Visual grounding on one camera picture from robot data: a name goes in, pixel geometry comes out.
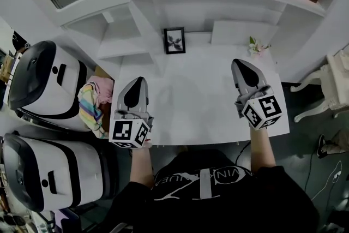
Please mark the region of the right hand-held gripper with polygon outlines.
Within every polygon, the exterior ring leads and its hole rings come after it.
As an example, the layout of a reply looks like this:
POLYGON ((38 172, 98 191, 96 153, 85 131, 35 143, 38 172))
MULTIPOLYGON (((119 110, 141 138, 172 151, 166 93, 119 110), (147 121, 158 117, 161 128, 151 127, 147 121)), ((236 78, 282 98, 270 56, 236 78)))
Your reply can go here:
POLYGON ((241 94, 235 102, 239 118, 245 118, 254 130, 274 124, 282 116, 282 110, 263 72, 242 59, 234 59, 231 70, 241 94))

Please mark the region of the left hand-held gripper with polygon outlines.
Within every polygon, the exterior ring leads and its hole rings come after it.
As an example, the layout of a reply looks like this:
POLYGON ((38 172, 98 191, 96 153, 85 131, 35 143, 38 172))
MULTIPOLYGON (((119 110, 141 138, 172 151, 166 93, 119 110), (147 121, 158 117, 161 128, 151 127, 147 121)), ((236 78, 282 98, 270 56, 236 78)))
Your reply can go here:
POLYGON ((146 112, 147 106, 148 85, 146 79, 140 76, 128 83, 118 96, 117 110, 110 123, 109 142, 120 148, 148 147, 151 144, 148 134, 154 117, 146 112), (127 111, 130 108, 138 112, 127 111))

